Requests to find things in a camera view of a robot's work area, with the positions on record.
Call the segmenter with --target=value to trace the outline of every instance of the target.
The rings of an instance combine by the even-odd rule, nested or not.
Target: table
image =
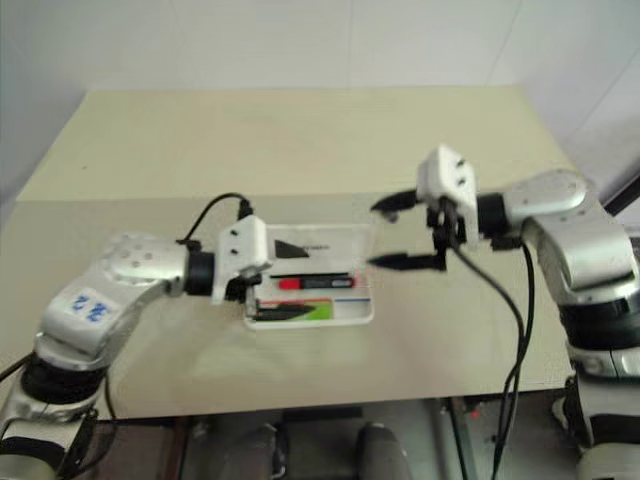
[[[385,192],[415,185],[445,142],[486,190],[574,168],[514,87],[91,92],[18,198],[0,244],[0,364],[32,345],[39,316],[110,235],[181,237],[210,197],[250,196],[267,223],[374,222]],[[200,237],[212,247],[235,206]],[[377,252],[430,251],[424,212],[377,228]],[[524,310],[519,253],[473,254]],[[561,387],[564,332],[540,271],[521,386]],[[161,299],[113,366],[122,417],[192,415],[498,392],[515,324],[450,255],[449,272],[373,272],[368,326],[255,332],[237,305]],[[8,385],[0,389],[4,398]]]

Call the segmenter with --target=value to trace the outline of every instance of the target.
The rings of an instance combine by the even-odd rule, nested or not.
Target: white wall
[[[520,83],[605,192],[640,157],[635,0],[0,0],[0,16],[0,219],[92,88]]]

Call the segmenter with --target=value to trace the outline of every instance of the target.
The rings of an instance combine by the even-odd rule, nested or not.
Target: marker
[[[278,282],[280,290],[308,290],[311,288],[353,288],[351,277],[300,277],[284,278]]]

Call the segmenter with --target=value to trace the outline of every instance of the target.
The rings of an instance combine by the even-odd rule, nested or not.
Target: label sticker
[[[69,313],[90,324],[102,324],[118,313],[118,304],[92,288],[83,288],[71,297]]]

